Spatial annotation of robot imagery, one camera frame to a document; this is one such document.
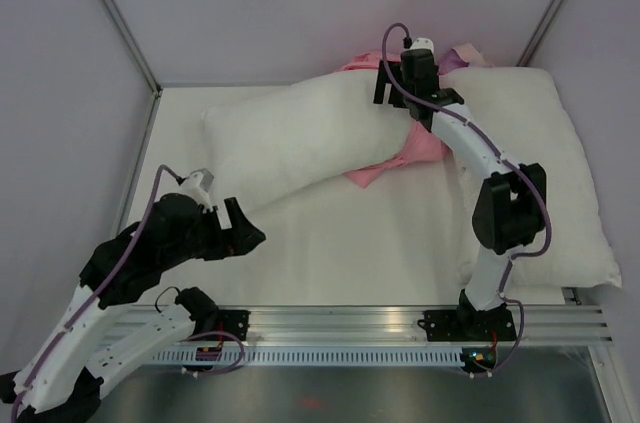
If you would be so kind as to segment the pink pillowcase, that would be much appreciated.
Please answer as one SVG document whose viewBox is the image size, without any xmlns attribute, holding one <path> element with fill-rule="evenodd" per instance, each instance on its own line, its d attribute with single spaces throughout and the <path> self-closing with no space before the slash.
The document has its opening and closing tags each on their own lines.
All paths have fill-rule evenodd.
<svg viewBox="0 0 640 423">
<path fill-rule="evenodd" d="M 377 70 L 382 59 L 380 51 L 370 51 L 354 56 L 336 72 L 352 70 Z M 385 171 L 419 162 L 437 162 L 445 158 L 449 148 L 427 131 L 419 122 L 412 121 L 404 146 L 393 157 L 347 171 L 344 176 L 360 188 L 366 188 Z"/>
</svg>

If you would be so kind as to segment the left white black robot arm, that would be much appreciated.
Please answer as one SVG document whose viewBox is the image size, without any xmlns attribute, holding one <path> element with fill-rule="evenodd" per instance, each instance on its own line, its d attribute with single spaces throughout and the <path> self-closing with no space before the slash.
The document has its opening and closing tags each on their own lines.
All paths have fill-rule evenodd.
<svg viewBox="0 0 640 423">
<path fill-rule="evenodd" d="M 13 422 L 85 422 L 126 376 L 175 343 L 215 334 L 219 309 L 202 290 L 179 291 L 173 304 L 120 342 L 104 336 L 164 272 L 190 260 L 244 256 L 265 242 L 234 198 L 231 225 L 178 193 L 151 201 L 142 219 L 100 244 L 80 273 L 64 317 L 23 369 L 1 378 L 1 400 Z"/>
</svg>

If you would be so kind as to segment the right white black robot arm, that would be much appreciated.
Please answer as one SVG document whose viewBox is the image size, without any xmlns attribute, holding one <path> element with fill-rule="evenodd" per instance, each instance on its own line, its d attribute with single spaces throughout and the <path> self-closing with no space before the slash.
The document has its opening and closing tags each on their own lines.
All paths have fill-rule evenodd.
<svg viewBox="0 0 640 423">
<path fill-rule="evenodd" d="M 471 217 L 480 244 L 472 277 L 455 311 L 457 330 L 480 338 L 507 316 L 504 290 L 516 258 L 540 232 L 550 230 L 546 173 L 537 163 L 511 162 L 476 122 L 463 98 L 439 82 L 433 52 L 412 46 L 398 62 L 382 59 L 374 103 L 406 109 L 444 142 L 481 181 Z"/>
</svg>

